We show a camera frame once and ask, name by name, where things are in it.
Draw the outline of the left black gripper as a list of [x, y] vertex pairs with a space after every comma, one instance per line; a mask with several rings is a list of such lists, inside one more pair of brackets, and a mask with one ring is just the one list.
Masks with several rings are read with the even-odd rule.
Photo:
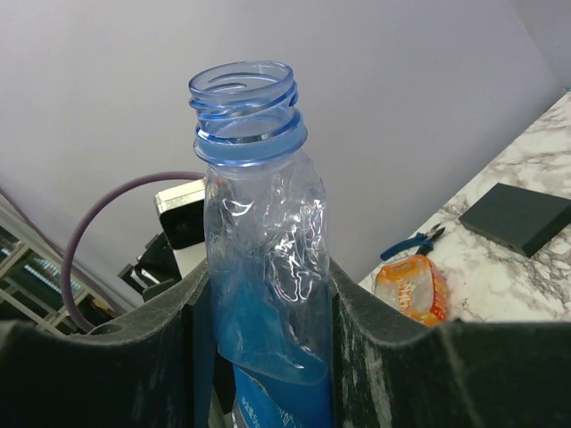
[[120, 271], [118, 278], [137, 292], [144, 302], [177, 284], [181, 274], [166, 235], [156, 235], [136, 262]]

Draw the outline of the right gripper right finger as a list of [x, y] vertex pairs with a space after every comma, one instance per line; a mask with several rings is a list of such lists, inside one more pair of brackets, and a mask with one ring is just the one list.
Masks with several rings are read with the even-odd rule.
[[338, 427], [567, 427], [570, 326], [427, 327], [336, 264], [334, 412]]

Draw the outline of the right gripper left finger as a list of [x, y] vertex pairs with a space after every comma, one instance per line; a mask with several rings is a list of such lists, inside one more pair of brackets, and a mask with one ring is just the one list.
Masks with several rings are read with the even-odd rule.
[[85, 335], [1, 324], [3, 427], [204, 427], [210, 406], [208, 273]]

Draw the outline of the large orange drink bottle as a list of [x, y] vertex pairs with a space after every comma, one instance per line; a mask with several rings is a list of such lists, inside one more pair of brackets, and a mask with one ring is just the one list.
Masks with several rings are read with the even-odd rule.
[[372, 290], [378, 299], [420, 324], [434, 327], [448, 318], [447, 281], [427, 256], [414, 255], [382, 266]]

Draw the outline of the light blue label bottle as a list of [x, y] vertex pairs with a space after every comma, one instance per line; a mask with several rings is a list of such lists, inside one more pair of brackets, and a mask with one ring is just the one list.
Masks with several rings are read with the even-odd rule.
[[207, 163], [204, 234], [213, 332], [238, 427], [330, 427], [327, 194], [303, 145], [293, 69], [244, 61], [189, 83]]

